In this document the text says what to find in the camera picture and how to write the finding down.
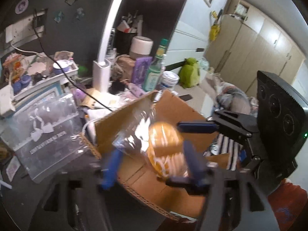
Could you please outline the green glass bottle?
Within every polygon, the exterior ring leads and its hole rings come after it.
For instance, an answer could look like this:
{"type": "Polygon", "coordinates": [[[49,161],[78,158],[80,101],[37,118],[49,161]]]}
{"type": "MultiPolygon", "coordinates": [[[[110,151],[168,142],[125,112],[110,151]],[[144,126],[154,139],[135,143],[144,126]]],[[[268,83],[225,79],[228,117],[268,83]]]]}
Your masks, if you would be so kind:
{"type": "Polygon", "coordinates": [[[145,92],[153,91],[158,83],[167,45],[168,45],[168,40],[165,38],[161,39],[155,57],[147,70],[146,78],[142,86],[142,89],[145,92]]]}

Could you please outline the beige wardrobe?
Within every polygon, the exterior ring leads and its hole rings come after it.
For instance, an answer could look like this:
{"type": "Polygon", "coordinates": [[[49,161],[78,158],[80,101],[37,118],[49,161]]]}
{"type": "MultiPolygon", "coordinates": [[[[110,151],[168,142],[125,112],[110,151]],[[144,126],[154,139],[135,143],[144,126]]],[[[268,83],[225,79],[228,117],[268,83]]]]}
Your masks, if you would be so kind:
{"type": "Polygon", "coordinates": [[[257,72],[275,73],[293,84],[305,56],[289,35],[270,17],[244,0],[227,0],[220,32],[205,53],[220,77],[257,94],[257,72]]]}

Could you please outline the green plush toy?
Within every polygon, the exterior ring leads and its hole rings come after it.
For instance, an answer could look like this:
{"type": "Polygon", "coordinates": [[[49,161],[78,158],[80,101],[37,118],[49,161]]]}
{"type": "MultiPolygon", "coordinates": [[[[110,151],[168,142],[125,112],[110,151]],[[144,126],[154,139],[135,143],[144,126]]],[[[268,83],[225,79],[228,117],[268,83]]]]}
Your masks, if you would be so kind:
{"type": "Polygon", "coordinates": [[[192,88],[199,84],[200,81],[200,67],[199,62],[195,58],[185,59],[179,76],[179,84],[183,88],[192,88]]]}

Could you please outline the white toilet paper roll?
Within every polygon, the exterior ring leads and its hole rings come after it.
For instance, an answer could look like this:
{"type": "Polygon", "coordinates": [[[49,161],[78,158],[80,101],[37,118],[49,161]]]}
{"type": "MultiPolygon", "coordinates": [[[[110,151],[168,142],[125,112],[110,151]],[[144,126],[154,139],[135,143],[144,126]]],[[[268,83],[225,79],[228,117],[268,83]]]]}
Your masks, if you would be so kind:
{"type": "Polygon", "coordinates": [[[150,38],[135,36],[131,41],[129,56],[132,59],[149,56],[152,46],[153,40],[150,38]]]}

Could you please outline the clear plastic zip bag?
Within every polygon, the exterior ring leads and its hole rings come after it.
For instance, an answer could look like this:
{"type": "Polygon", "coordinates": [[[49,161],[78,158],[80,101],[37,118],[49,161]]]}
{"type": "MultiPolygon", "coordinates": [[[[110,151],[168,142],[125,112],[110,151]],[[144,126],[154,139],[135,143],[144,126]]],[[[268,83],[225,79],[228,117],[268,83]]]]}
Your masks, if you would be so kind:
{"type": "Polygon", "coordinates": [[[66,93],[14,114],[1,139],[38,184],[86,152],[82,127],[73,94],[66,93]]]}

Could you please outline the bagged orange item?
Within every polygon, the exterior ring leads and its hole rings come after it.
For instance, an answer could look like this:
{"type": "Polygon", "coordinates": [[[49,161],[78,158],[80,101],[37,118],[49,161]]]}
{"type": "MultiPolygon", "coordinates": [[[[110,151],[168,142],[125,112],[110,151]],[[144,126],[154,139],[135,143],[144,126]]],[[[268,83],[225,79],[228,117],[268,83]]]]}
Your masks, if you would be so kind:
{"type": "Polygon", "coordinates": [[[144,98],[124,122],[112,145],[126,155],[144,159],[158,177],[166,180],[188,175],[183,143],[180,132],[169,122],[159,121],[153,103],[144,98]]]}

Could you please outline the brown cardboard box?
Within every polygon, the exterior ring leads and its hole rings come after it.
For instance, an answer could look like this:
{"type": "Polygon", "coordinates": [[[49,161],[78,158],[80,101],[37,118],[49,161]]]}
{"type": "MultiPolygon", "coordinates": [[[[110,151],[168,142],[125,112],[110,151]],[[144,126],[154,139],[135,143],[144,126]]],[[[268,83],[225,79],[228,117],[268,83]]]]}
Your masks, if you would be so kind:
{"type": "Polygon", "coordinates": [[[229,167],[231,154],[210,148],[216,134],[185,134],[176,128],[181,121],[203,120],[182,99],[164,91],[158,102],[150,94],[89,121],[86,128],[93,135],[89,148],[99,159],[108,157],[101,187],[109,189],[118,182],[132,196],[170,219],[198,217],[205,198],[167,186],[166,180],[189,175],[184,140],[191,141],[207,161],[220,168],[229,167]]]}

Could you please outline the white supplement jar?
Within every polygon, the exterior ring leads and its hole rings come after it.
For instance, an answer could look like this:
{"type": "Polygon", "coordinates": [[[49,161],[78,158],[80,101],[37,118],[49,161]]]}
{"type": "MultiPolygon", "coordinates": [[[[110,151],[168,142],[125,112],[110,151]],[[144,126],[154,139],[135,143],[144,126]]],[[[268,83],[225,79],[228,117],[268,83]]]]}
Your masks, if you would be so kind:
{"type": "Polygon", "coordinates": [[[160,82],[161,90],[173,91],[174,87],[178,84],[179,79],[179,76],[174,72],[164,71],[160,82]]]}

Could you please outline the white desk lamp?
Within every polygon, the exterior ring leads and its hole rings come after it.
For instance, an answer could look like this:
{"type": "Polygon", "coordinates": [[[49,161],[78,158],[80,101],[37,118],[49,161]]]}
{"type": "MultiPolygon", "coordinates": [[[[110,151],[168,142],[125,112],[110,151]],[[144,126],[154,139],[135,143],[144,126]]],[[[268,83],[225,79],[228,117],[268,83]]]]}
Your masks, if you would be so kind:
{"type": "Polygon", "coordinates": [[[108,90],[111,63],[107,49],[112,29],[117,27],[122,15],[139,12],[143,16],[139,33],[157,45],[162,38],[169,39],[186,0],[112,0],[102,32],[97,59],[93,62],[93,87],[108,90]]]}

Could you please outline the purple bowl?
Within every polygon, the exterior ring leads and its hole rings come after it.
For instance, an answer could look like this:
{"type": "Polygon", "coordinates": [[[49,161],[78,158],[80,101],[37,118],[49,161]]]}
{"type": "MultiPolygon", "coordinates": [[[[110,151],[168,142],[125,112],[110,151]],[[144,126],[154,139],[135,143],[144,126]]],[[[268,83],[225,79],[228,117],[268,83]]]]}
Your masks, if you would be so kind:
{"type": "Polygon", "coordinates": [[[53,63],[53,73],[56,75],[68,72],[72,62],[69,60],[58,60],[53,63]]]}

